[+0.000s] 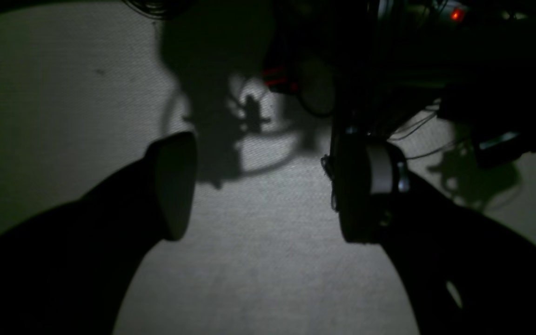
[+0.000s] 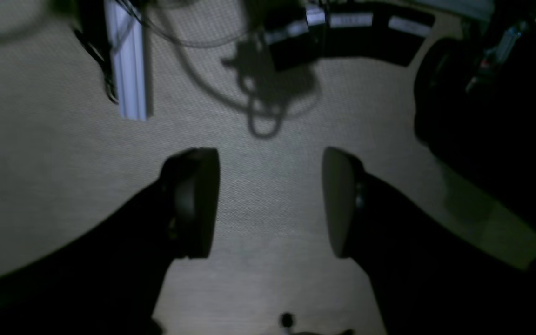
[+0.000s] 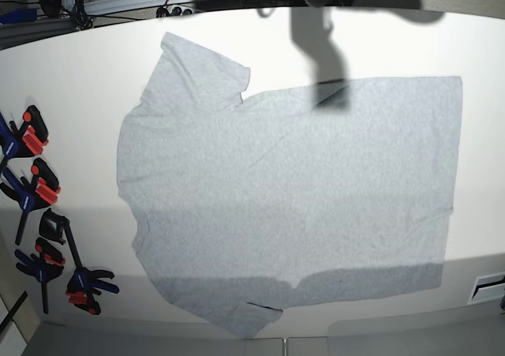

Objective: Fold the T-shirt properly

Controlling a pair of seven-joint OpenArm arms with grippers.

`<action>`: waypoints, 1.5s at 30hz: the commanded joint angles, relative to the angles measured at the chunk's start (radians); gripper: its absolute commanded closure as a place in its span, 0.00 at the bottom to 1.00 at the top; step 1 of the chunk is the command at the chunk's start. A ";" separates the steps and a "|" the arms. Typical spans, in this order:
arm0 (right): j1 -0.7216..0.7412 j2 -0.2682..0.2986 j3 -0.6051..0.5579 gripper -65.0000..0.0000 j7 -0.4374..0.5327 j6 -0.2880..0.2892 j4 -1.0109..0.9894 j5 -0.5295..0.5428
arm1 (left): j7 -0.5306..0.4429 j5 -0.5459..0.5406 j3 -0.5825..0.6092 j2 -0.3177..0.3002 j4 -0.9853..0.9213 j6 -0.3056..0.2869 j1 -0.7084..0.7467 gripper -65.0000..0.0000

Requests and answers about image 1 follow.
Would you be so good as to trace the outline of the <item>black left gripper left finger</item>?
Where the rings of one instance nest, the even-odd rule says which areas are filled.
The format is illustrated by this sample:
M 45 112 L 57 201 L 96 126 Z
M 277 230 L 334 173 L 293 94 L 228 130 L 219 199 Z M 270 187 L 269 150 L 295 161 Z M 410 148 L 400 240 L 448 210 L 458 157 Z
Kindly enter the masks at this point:
M 110 335 L 143 258 L 187 233 L 197 161 L 193 132 L 167 136 L 0 234 L 0 335 Z

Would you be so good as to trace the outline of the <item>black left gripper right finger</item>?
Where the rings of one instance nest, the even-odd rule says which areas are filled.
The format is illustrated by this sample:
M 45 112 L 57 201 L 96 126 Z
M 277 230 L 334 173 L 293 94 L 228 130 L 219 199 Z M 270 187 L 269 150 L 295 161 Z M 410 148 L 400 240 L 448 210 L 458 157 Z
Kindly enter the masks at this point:
M 332 134 L 322 165 L 342 237 L 383 248 L 422 335 L 536 335 L 536 245 L 455 204 L 397 146 Z

